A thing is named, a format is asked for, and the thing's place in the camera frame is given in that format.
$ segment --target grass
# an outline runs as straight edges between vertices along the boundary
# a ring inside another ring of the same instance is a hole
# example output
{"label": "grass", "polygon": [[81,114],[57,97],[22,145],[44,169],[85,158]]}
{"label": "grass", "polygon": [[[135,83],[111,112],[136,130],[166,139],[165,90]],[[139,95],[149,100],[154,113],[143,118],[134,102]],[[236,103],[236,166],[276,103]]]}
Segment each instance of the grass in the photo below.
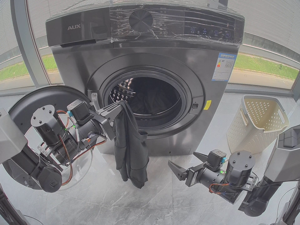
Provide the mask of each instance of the grass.
{"label": "grass", "polygon": [[[45,55],[42,57],[42,59],[47,70],[57,69],[53,55]],[[260,57],[253,57],[245,54],[238,54],[234,68],[271,73],[280,77],[291,79],[293,81],[298,75],[298,69]],[[0,80],[26,74],[28,74],[28,71],[24,62],[22,62],[0,70]]]}
{"label": "grass", "polygon": [[296,79],[299,72],[298,69],[293,67],[245,54],[238,54],[234,68],[271,73],[279,77],[291,79],[293,81]]}
{"label": "grass", "polygon": [[[56,69],[56,63],[53,55],[46,55],[42,57],[45,68],[47,70]],[[27,75],[28,70],[24,62],[17,63],[12,66],[5,67],[0,70],[0,80],[4,80],[11,77]]]}

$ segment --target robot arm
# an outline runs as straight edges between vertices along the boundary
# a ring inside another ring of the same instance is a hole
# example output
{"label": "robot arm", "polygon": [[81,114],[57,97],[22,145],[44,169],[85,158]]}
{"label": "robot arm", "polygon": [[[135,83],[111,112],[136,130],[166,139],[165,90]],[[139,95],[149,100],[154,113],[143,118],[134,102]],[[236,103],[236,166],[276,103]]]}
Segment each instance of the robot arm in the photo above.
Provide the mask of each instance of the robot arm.
{"label": "robot arm", "polygon": [[38,184],[46,192],[56,192],[62,185],[62,167],[69,166],[81,151],[93,148],[98,137],[112,140],[115,133],[110,122],[122,111],[119,102],[93,111],[90,104],[77,99],[67,106],[66,115],[75,129],[67,129],[60,120],[54,106],[37,109],[31,125],[42,137],[43,143],[35,153],[9,114],[0,109],[0,163],[9,160],[26,174],[24,183],[28,187]]}
{"label": "robot arm", "polygon": [[[219,195],[231,204],[234,204],[245,190],[247,194],[239,210],[248,216],[257,217],[266,210],[269,200],[283,182],[298,181],[300,178],[300,125],[279,134],[264,177],[259,182],[258,177],[251,172],[255,159],[248,151],[231,154],[226,171],[221,169],[226,160],[226,153],[222,151],[213,150],[208,156],[194,152],[194,156],[203,163],[187,170],[169,161],[169,167],[180,181],[186,180],[185,184],[189,187],[201,183],[209,192]],[[300,212],[299,205],[298,182],[276,225],[292,225]]]}

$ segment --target qr code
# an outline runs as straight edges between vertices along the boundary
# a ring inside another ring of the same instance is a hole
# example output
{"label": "qr code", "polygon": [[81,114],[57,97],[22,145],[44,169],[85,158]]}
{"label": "qr code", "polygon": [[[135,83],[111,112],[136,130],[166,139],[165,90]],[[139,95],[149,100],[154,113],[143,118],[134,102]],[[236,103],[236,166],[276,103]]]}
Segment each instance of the qr code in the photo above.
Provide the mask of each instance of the qr code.
{"label": "qr code", "polygon": [[225,68],[232,68],[233,62],[234,61],[227,60],[225,64]]}

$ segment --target laundry basket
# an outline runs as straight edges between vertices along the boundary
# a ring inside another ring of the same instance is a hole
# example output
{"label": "laundry basket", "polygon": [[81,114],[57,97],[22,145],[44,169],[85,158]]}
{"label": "laundry basket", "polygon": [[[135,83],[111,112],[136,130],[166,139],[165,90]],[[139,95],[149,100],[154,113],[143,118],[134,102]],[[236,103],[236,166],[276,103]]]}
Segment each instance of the laundry basket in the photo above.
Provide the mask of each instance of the laundry basket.
{"label": "laundry basket", "polygon": [[247,150],[253,154],[262,152],[289,124],[276,98],[244,95],[227,131],[230,151]]}

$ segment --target marble floor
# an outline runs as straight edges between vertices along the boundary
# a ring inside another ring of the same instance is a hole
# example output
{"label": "marble floor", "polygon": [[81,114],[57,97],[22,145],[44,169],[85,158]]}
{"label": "marble floor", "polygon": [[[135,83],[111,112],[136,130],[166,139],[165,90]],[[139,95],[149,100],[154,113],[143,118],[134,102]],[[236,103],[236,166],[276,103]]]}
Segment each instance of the marble floor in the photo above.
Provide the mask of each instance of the marble floor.
{"label": "marble floor", "polygon": [[[8,109],[19,97],[1,97],[0,107]],[[197,151],[206,153],[219,148],[230,154],[226,132],[239,107],[242,94],[224,94],[218,110]],[[300,124],[300,100],[277,97],[290,119],[290,126]],[[253,171],[262,177],[272,145],[256,154]],[[172,160],[189,168],[200,163],[192,155],[151,157],[147,168],[148,182],[142,189],[130,181],[123,182],[115,169],[114,157],[94,151],[88,174],[80,183],[65,191],[45,193],[32,190],[13,181],[0,167],[0,183],[16,209],[35,217],[44,225],[110,225],[110,224],[201,224],[201,225],[256,225],[273,223],[280,198],[295,182],[284,183],[272,197],[267,210],[259,217],[248,217],[238,211],[243,200],[231,205],[219,196],[210,194],[203,185],[188,188],[169,169]],[[290,198],[288,192],[279,205],[281,211]],[[39,224],[28,218],[31,225]],[[0,224],[6,224],[0,218]]]}

